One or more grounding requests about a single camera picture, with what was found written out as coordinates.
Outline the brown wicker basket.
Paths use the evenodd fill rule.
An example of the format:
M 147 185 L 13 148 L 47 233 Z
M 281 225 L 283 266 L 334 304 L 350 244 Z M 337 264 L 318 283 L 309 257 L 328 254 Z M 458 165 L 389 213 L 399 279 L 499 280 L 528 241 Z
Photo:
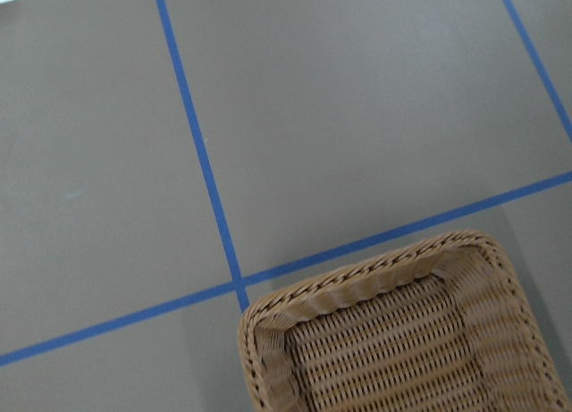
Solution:
M 238 349 L 256 411 L 568 411 L 495 238 L 444 233 L 266 295 Z

